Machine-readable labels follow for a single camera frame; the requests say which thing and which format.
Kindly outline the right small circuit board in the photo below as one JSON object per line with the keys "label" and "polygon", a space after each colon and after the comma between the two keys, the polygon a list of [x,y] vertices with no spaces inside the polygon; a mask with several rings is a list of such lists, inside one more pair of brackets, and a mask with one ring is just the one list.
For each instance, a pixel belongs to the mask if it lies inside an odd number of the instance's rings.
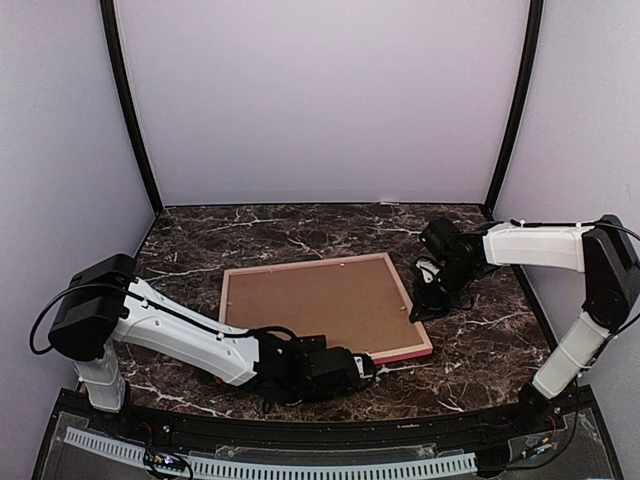
{"label": "right small circuit board", "polygon": [[527,446],[520,454],[519,458],[524,460],[543,454],[554,446],[550,437],[544,437],[531,446]]}

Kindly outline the small circuit board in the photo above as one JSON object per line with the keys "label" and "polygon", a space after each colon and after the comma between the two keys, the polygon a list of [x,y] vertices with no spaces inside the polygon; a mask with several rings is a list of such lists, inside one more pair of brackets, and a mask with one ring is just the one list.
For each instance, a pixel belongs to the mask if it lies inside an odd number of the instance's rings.
{"label": "small circuit board", "polygon": [[179,456],[171,453],[146,449],[143,454],[143,464],[148,467],[184,470],[186,462]]}
{"label": "small circuit board", "polygon": [[543,454],[554,446],[550,437],[544,437],[531,446],[527,446],[520,454],[519,458],[524,460]]}

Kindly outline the black front rail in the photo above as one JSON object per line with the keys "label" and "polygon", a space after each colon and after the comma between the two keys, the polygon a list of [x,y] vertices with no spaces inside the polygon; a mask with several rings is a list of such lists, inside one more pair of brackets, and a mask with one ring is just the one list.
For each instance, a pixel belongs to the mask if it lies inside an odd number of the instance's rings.
{"label": "black front rail", "polygon": [[485,410],[445,416],[413,419],[295,423],[265,420],[241,420],[190,415],[168,410],[132,406],[125,414],[130,422],[141,421],[151,426],[153,443],[187,450],[213,451],[221,446],[273,447],[302,450],[333,447],[345,449],[386,448],[435,444],[447,447],[490,448],[520,435],[533,435],[546,430],[558,439],[570,429],[575,403],[561,399],[564,419],[553,427],[547,418],[530,424],[528,429],[481,426],[490,420],[504,419],[516,410],[514,404]]}

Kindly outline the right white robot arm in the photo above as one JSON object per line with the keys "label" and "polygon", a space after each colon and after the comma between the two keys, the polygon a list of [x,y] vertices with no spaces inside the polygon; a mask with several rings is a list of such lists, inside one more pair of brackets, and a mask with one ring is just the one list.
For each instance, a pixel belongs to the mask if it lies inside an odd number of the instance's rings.
{"label": "right white robot arm", "polygon": [[506,266],[530,266],[582,275],[580,313],[549,358],[520,389],[510,424],[534,432],[553,400],[592,367],[606,346],[633,322],[639,299],[638,234],[615,215],[588,222],[488,222],[463,231],[440,217],[419,235],[427,255],[412,266],[411,322],[468,308],[471,283]]}

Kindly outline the left black enclosure post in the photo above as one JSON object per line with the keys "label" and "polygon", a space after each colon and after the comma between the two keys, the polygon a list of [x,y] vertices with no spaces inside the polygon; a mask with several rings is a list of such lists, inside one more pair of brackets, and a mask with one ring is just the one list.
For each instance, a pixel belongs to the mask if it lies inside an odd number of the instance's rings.
{"label": "left black enclosure post", "polygon": [[100,0],[99,6],[112,75],[125,127],[147,199],[149,200],[154,215],[159,216],[164,210],[164,205],[152,172],[151,162],[145,148],[134,105],[118,28],[116,4],[112,0]]}

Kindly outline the right black enclosure post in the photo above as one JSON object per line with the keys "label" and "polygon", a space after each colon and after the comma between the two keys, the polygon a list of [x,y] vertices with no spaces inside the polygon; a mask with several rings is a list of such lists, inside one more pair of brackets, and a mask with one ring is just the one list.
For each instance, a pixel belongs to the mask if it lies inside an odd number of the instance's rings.
{"label": "right black enclosure post", "polygon": [[543,10],[543,0],[531,0],[529,2],[521,58],[509,115],[489,188],[482,205],[483,214],[487,219],[492,218],[495,212],[516,145],[534,69]]}

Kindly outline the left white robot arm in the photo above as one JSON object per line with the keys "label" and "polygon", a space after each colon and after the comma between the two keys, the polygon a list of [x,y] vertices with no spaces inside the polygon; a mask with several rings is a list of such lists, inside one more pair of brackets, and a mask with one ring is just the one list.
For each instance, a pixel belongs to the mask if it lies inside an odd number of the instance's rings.
{"label": "left white robot arm", "polygon": [[377,376],[373,359],[330,347],[323,335],[283,326],[243,329],[182,306],[135,276],[136,261],[115,254],[75,274],[29,332],[32,354],[71,360],[91,406],[120,436],[141,427],[113,348],[129,343],[197,367],[260,396],[266,406],[295,406],[351,395]]}

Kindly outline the left small circuit board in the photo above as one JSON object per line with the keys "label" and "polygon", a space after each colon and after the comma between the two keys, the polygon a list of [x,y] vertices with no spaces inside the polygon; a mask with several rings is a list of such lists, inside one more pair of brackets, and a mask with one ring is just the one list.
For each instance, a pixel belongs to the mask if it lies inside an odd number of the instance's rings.
{"label": "left small circuit board", "polygon": [[184,470],[186,462],[179,456],[171,453],[146,449],[143,454],[143,464],[148,467]]}

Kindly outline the black enclosure post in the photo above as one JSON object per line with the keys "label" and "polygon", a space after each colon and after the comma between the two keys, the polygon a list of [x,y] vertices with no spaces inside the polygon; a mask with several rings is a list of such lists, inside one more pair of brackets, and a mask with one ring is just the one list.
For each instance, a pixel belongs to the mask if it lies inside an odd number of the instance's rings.
{"label": "black enclosure post", "polygon": [[521,58],[509,115],[489,188],[482,205],[483,214],[487,219],[492,218],[495,212],[516,145],[534,69],[543,10],[543,0],[531,0],[529,2]]}
{"label": "black enclosure post", "polygon": [[145,148],[134,105],[118,28],[116,4],[112,0],[100,0],[99,6],[112,75],[125,127],[147,199],[149,200],[154,215],[159,216],[164,210],[164,205],[152,172],[151,162]]}

